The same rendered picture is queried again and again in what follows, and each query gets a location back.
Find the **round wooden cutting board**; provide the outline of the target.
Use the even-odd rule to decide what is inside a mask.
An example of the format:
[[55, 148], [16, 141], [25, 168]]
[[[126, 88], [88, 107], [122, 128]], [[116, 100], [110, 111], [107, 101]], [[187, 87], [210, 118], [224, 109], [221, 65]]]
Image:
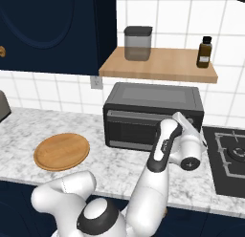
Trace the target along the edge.
[[90, 151], [88, 140], [74, 133], [53, 135], [34, 150], [33, 160], [37, 166], [48, 171], [64, 171], [83, 162]]

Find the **brown bottle with black cap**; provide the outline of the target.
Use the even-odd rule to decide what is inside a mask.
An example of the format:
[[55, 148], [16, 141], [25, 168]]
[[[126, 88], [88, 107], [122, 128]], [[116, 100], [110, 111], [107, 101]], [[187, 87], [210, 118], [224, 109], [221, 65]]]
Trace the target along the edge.
[[212, 38], [204, 36], [199, 45], [196, 66], [198, 68], [208, 68], [212, 54]]

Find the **navy base cupboards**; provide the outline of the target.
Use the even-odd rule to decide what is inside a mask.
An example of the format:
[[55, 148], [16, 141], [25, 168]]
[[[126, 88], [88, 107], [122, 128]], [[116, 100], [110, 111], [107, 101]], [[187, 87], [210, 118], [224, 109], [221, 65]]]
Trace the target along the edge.
[[[51, 237], [55, 218], [33, 209], [33, 185], [0, 181], [0, 237]], [[245, 237], [245, 219], [169, 207], [153, 237]]]

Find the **white wall socket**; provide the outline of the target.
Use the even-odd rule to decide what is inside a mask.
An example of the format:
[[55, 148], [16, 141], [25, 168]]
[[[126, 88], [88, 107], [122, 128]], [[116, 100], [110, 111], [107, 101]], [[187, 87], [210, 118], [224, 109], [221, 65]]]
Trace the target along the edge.
[[90, 76], [90, 85], [91, 85], [92, 89], [102, 90], [103, 89], [102, 77], [91, 75]]

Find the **grey toaster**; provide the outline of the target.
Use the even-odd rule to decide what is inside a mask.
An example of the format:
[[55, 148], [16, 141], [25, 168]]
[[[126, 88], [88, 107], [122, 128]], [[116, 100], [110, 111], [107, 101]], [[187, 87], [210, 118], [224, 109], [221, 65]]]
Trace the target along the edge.
[[11, 114], [11, 107], [3, 91], [0, 90], [0, 122]]

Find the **navy wall cupboard door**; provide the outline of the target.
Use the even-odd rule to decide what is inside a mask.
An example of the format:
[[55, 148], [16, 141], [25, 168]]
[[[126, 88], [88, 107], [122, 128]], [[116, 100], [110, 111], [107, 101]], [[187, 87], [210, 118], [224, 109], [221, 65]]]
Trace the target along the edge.
[[116, 0], [0, 0], [0, 70], [97, 75], [117, 47]]

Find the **black hob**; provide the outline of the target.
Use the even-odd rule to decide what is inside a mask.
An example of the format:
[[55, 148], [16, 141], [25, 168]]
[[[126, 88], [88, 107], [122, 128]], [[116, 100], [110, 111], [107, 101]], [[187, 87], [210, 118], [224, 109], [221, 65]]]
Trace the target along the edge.
[[245, 130], [203, 127], [217, 195], [245, 199]]

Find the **toaster oven glass door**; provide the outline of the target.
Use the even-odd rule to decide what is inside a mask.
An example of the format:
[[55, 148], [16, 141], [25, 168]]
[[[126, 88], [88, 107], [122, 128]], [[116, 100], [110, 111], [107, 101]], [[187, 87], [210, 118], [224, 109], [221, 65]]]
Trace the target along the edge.
[[150, 151], [154, 143], [157, 124], [163, 119], [170, 119], [111, 117], [107, 116], [107, 112], [103, 116], [106, 145], [122, 149]]

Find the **grey jar with black lid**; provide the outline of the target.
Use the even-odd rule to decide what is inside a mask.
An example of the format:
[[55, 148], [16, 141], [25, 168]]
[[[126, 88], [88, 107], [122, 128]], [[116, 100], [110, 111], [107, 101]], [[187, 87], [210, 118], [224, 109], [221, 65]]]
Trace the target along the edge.
[[128, 61], [148, 61], [151, 53], [152, 28], [127, 26], [124, 29], [124, 58]]

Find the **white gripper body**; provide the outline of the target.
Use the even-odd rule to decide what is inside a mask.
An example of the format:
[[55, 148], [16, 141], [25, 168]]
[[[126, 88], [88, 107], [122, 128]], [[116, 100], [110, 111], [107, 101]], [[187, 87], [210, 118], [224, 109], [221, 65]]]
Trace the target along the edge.
[[176, 112], [175, 114], [173, 114], [172, 118], [175, 119], [183, 127], [183, 136], [195, 136], [201, 142], [201, 147], [203, 149], [207, 148], [207, 144], [205, 142], [204, 137], [192, 126], [192, 124], [180, 112]]

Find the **wooden wall shelf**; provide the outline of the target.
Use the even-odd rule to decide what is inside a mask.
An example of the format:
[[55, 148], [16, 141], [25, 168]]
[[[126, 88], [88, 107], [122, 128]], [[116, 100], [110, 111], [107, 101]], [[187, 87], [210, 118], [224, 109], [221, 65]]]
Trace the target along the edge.
[[212, 64], [207, 69], [196, 66], [197, 50], [152, 48], [148, 61], [129, 61], [124, 47], [117, 47], [100, 67], [100, 76], [182, 82], [216, 83], [218, 75]]

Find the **black toaster oven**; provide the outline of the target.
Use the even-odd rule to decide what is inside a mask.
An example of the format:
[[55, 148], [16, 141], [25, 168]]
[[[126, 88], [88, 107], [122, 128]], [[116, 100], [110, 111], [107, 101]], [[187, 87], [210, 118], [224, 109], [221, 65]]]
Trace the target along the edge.
[[108, 110], [173, 115], [180, 112], [197, 130], [204, 108], [197, 87], [117, 82], [103, 105]]

